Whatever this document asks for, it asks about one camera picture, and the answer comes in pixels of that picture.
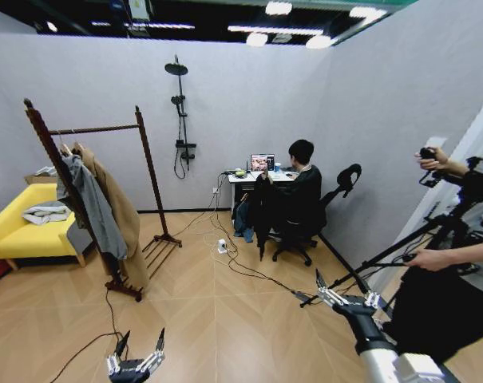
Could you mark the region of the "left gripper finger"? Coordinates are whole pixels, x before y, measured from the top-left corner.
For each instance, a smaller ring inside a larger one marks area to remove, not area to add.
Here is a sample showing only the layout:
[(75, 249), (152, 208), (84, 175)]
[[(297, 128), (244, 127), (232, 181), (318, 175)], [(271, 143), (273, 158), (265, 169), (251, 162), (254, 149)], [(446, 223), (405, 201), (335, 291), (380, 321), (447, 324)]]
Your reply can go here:
[(141, 365), (142, 373), (154, 373), (162, 364), (165, 358), (164, 334), (165, 328), (163, 327), (157, 339), (155, 350), (145, 358), (144, 362)]
[(128, 344), (130, 331), (128, 331), (120, 341), (117, 342), (116, 348), (112, 354), (107, 357), (107, 372), (119, 373), (121, 371), (121, 356)]

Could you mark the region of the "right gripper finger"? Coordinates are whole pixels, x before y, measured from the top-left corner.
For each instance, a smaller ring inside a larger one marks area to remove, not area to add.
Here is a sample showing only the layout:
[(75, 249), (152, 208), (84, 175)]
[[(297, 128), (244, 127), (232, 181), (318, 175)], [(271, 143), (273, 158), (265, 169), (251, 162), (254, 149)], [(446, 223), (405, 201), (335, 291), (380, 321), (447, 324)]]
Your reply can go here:
[(366, 310), (377, 310), (380, 307), (380, 293), (372, 290), (365, 279), (362, 280), (362, 289), (364, 290), (362, 296), (362, 307)]
[(347, 300), (341, 295), (337, 294), (332, 289), (329, 289), (323, 279), (320, 271), (315, 269), (315, 282), (317, 286), (317, 296), (328, 306), (346, 306)]

